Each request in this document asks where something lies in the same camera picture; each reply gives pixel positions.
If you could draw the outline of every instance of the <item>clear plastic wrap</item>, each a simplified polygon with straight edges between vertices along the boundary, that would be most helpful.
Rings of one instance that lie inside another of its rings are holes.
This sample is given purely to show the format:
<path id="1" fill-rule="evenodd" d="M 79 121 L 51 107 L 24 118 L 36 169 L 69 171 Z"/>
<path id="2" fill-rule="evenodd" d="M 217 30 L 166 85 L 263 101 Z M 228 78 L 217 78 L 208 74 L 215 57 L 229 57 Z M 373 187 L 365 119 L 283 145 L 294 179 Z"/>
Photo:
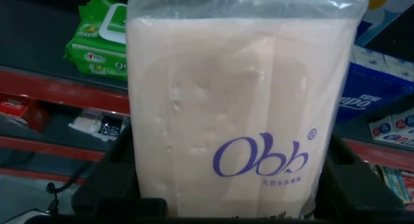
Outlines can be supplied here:
<path id="1" fill-rule="evenodd" d="M 297 218 L 367 0 L 129 0 L 136 171 L 171 216 Z"/>

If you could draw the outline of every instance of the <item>floor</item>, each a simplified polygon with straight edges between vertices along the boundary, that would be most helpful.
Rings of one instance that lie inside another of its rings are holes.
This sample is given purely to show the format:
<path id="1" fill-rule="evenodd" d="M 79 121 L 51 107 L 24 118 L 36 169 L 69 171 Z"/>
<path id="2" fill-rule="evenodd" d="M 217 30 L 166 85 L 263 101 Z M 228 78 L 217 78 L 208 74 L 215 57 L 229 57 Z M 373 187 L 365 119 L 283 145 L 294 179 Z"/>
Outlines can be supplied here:
<path id="1" fill-rule="evenodd" d="M 52 194 L 46 192 L 49 182 L 54 182 L 56 188 L 64 184 L 57 181 L 0 175 L 0 223 L 34 208 L 45 212 L 54 199 Z M 78 188 L 79 185 L 72 185 L 58 194 L 60 214 L 73 214 L 71 197 Z"/>

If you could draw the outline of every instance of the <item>blue package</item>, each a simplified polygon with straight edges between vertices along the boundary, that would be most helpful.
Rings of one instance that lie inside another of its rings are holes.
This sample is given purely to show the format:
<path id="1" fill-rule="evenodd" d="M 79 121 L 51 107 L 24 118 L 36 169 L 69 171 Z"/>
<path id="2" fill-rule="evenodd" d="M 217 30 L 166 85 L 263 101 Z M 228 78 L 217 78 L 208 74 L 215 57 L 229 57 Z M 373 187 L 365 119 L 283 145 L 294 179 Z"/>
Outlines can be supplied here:
<path id="1" fill-rule="evenodd" d="M 414 64 L 354 46 L 336 122 L 414 93 Z"/>

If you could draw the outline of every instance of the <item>black plastic holder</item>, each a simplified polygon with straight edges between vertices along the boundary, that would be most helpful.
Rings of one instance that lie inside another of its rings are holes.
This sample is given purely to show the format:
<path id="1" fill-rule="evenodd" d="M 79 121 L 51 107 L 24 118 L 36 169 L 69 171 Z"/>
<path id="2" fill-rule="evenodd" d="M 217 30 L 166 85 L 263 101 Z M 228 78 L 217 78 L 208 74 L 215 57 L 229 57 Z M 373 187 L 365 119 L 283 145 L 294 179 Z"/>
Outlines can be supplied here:
<path id="1" fill-rule="evenodd" d="M 188 219 L 165 218 L 163 199 L 141 199 L 135 173 L 132 131 L 124 130 L 96 169 L 72 197 L 76 215 L 97 220 L 151 223 L 250 223 L 398 221 L 404 211 L 401 200 L 338 137 L 332 136 L 316 195 L 314 220 L 282 219 Z"/>

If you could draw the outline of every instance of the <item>shelf edge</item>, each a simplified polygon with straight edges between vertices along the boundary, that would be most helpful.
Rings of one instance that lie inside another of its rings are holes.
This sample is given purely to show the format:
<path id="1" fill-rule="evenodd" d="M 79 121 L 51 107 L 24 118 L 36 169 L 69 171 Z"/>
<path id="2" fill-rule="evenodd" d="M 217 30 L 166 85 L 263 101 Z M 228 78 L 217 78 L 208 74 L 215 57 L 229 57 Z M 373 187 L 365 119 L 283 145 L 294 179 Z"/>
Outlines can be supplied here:
<path id="1" fill-rule="evenodd" d="M 129 99 L 127 94 L 104 91 L 23 73 L 9 72 L 1 69 L 2 67 L 4 66 L 0 66 L 0 93 L 129 115 Z"/>
<path id="2" fill-rule="evenodd" d="M 0 168 L 1 175 L 11 175 L 16 177 L 24 177 L 24 178 L 31 178 L 31 179 L 44 179 L 49 181 L 61 181 L 67 182 L 70 177 L 65 175 L 55 175 L 55 174 L 48 174 L 42 172 L 31 172 L 25 170 L 15 170 L 15 169 L 8 169 L 8 168 Z M 81 185 L 85 179 L 78 178 L 76 180 L 76 184 Z"/>
<path id="3" fill-rule="evenodd" d="M 376 147 L 375 144 L 342 138 L 352 150 L 363 160 L 373 164 L 389 166 L 414 172 L 414 154 L 402 153 Z"/>
<path id="4" fill-rule="evenodd" d="M 45 142 L 37 142 L 12 137 L 0 136 L 0 147 L 15 150 L 33 151 L 38 153 L 47 153 L 51 155 L 68 157 L 73 159 L 99 162 L 105 155 L 104 152 L 94 150 L 84 150 L 70 146 L 61 146 Z"/>

